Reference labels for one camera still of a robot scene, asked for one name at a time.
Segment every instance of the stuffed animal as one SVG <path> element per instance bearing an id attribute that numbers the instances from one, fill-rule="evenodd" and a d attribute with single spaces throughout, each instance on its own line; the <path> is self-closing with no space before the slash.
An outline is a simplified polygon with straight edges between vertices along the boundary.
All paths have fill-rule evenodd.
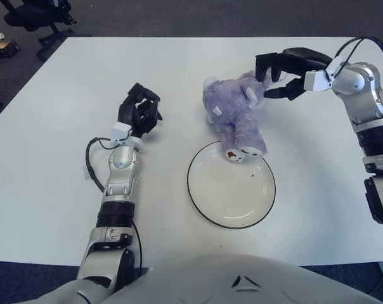
<path id="1" fill-rule="evenodd" d="M 252 109 L 265 104 L 263 93 L 271 83 L 270 72 L 258 82 L 250 71 L 236 80 L 208 78 L 203 84 L 207 120 L 218 131 L 227 159 L 241 162 L 245 156 L 263 156 L 267 150 Z"/>

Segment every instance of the table surface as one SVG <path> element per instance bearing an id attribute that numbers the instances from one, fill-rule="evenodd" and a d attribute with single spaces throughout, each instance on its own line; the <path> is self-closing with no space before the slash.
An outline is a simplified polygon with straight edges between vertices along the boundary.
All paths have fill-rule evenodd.
<path id="1" fill-rule="evenodd" d="M 195 209 L 186 186 L 194 154 L 218 139 L 201 102 L 207 77 L 237 78 L 254 69 L 255 55 L 297 46 L 334 56 L 347 40 L 67 39 L 0 114 L 0 260 L 80 263 L 101 201 L 85 178 L 86 144 L 110 137 L 135 82 L 161 97 L 164 118 L 143 137 L 134 220 L 145 266 L 209 253 L 296 265 L 383 260 L 383 225 L 372 220 L 365 199 L 361 149 L 331 91 L 268 101 L 256 112 L 276 180 L 275 204 L 259 224 L 242 230 L 213 225 Z M 383 56 L 371 42 L 359 46 L 357 61 L 383 71 Z M 90 157 L 104 182 L 108 153 L 97 147 Z M 132 247 L 138 256 L 136 241 Z"/>

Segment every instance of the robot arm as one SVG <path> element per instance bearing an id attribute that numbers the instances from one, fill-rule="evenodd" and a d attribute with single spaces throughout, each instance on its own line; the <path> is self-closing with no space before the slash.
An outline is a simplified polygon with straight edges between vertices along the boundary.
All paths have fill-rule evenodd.
<path id="1" fill-rule="evenodd" d="M 365 154 L 363 163 L 366 171 L 375 174 L 365 180 L 369 208 L 373 219 L 383 224 L 383 89 L 380 87 L 380 73 L 369 63 L 348 64 L 347 56 L 339 55 L 327 62 L 322 54 L 313 52 L 296 48 L 286 49 L 282 54 L 256 56 L 256 78 L 262 81 L 269 67 L 275 76 L 272 78 L 274 82 L 281 70 L 302 77 L 286 87 L 265 92 L 267 98 L 288 97 L 293 100 L 305 91 L 328 89 L 341 98 Z"/>

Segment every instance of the plush toy ear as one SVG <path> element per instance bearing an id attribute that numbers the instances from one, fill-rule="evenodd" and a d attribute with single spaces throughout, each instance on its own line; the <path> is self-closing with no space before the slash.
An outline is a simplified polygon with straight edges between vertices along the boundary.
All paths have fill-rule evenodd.
<path id="1" fill-rule="evenodd" d="M 215 76 L 210 76 L 203 82 L 203 90 L 206 91 L 209 86 L 217 81 L 218 79 Z"/>
<path id="2" fill-rule="evenodd" d="M 256 98 L 254 90 L 251 87 L 248 87 L 245 91 L 245 95 L 249 99 L 249 108 L 254 108 L 258 104 L 258 100 Z"/>

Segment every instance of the robotic hand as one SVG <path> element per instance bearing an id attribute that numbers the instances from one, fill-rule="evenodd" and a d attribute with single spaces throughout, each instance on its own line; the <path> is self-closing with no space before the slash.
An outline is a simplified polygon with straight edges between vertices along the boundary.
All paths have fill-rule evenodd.
<path id="1" fill-rule="evenodd" d="M 91 145 L 101 139 L 95 137 L 89 142 L 86 165 L 90 177 L 103 191 L 103 198 L 77 280 L 24 303 L 97 304 L 133 282 L 134 253 L 129 246 L 133 240 L 133 227 L 136 229 L 133 218 L 138 200 L 140 137 L 162 120 L 159 101 L 155 93 L 138 83 L 128 92 L 128 97 L 120 105 L 118 121 L 112 128 L 111 148 L 107 148 L 113 152 L 108 159 L 110 176 L 105 187 L 98 181 L 88 157 Z"/>
<path id="2" fill-rule="evenodd" d="M 293 100 L 305 91 L 331 89 L 342 99 L 365 154 L 366 171 L 374 174 L 365 180 L 369 208 L 373 219 L 383 224 L 383 89 L 380 73 L 369 63 L 349 64 L 349 57 L 340 55 L 340 52 L 334 59 L 303 47 L 285 49 L 280 54 L 258 55 L 256 79 L 263 81 L 268 68 L 271 68 L 273 82 L 279 79 L 281 71 L 301 76 L 285 87 L 266 91 L 267 98 Z"/>

